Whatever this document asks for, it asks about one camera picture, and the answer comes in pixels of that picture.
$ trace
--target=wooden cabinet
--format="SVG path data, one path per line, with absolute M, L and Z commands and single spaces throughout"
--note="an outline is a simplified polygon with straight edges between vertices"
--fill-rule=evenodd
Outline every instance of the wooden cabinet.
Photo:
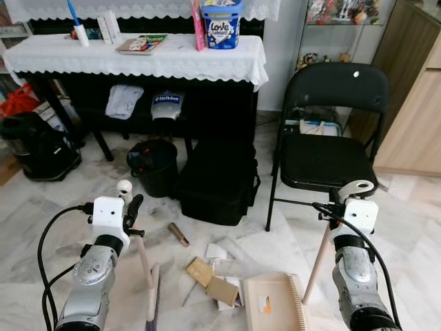
M 373 60 L 391 86 L 379 171 L 441 176 L 441 23 L 424 10 L 433 2 L 398 0 Z M 353 137 L 366 141 L 376 120 L 353 111 Z

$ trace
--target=orange bag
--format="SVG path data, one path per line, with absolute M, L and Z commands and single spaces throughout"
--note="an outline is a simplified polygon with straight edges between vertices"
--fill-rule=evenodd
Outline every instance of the orange bag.
M 8 93 L 8 100 L 0 105 L 4 116 L 12 116 L 20 112 L 32 112 L 41 102 L 30 97 L 32 86 L 28 83 L 20 87 L 15 93 Z

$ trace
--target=white wall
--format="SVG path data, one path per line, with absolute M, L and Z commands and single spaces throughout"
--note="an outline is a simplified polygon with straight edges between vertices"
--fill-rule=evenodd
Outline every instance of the white wall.
M 293 58 L 297 56 L 300 44 L 300 40 L 296 39 L 300 38 L 305 21 L 305 13 L 300 14 L 305 3 L 305 0 L 282 0 L 278 21 L 265 21 L 263 45 L 267 55 L 265 69 L 269 81 L 259 90 L 258 110 L 282 110 Z

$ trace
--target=chair backrest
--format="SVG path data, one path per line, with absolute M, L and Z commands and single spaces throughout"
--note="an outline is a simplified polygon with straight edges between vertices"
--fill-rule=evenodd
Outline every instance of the chair backrest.
M 380 69 L 368 64 L 311 64 L 287 86 L 283 110 L 295 106 L 342 106 L 384 114 L 389 107 L 389 82 Z

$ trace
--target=white lace cloth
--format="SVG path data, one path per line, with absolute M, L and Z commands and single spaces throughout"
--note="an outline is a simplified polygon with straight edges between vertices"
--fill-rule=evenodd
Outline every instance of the white lace cloth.
M 139 34 L 123 34 L 123 39 Z M 12 78 L 16 72 L 84 72 L 133 74 L 217 81 L 248 81 L 258 90 L 268 81 L 262 39 L 240 36 L 233 50 L 196 50 L 193 34 L 169 34 L 164 44 L 149 56 L 122 55 L 117 45 L 91 40 L 89 47 L 65 39 L 64 34 L 34 35 L 5 51 L 3 60 Z
M 243 17 L 251 19 L 278 18 L 281 0 L 243 0 Z M 185 17 L 192 15 L 190 0 L 72 0 L 80 19 L 95 19 L 104 10 L 113 9 L 117 17 Z M 30 19 L 72 19 L 66 0 L 6 0 L 13 22 Z

